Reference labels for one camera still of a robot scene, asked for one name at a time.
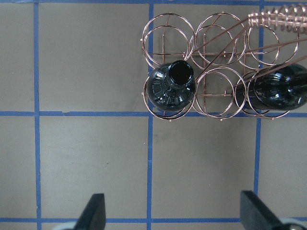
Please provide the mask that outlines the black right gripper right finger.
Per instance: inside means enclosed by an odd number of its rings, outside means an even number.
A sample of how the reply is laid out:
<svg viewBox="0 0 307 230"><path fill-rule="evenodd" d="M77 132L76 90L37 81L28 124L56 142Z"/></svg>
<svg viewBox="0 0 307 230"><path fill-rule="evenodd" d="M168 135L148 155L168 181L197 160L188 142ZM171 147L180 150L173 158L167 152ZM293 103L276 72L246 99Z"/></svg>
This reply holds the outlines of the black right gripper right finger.
<svg viewBox="0 0 307 230"><path fill-rule="evenodd" d="M245 230L288 229L252 191L240 193L240 222Z"/></svg>

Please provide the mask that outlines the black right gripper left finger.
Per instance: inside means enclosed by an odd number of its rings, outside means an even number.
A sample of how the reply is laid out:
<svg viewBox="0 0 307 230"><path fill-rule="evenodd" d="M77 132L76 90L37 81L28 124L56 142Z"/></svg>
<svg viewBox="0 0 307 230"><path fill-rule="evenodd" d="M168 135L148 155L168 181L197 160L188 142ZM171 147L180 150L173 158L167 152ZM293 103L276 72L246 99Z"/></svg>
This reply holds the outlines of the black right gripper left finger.
<svg viewBox="0 0 307 230"><path fill-rule="evenodd" d="M104 230L106 206L104 194L93 194L76 222L75 230Z"/></svg>

